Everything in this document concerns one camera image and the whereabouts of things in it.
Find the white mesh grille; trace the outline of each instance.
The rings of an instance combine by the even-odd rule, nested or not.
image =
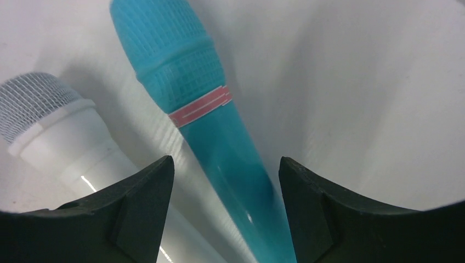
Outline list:
[[[11,144],[34,123],[82,97],[53,75],[32,72],[0,85],[0,135]]]

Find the white fabric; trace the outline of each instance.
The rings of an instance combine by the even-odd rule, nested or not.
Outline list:
[[[290,156],[390,204],[428,209],[465,199],[463,1],[190,2],[274,183],[280,157]],[[251,262],[191,151],[136,81],[108,4],[2,0],[0,81],[54,74],[95,101],[134,163],[173,155],[173,204],[226,260]],[[0,209],[73,199],[1,149]]]

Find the red stripe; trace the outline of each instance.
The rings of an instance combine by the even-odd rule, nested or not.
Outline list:
[[[169,117],[176,127],[180,128],[201,118],[219,106],[226,105],[232,99],[228,86],[220,86],[171,113]]]

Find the white microphone handle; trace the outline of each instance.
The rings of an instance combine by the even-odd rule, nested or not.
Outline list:
[[[80,197],[139,171],[112,140],[93,107],[52,113],[28,129],[10,150],[43,174],[56,175]],[[226,263],[172,205],[157,262]]]

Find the blue microphone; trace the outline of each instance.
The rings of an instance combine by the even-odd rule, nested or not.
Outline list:
[[[137,79],[179,128],[255,258],[295,263],[281,199],[191,6],[185,0],[114,0],[110,13]]]

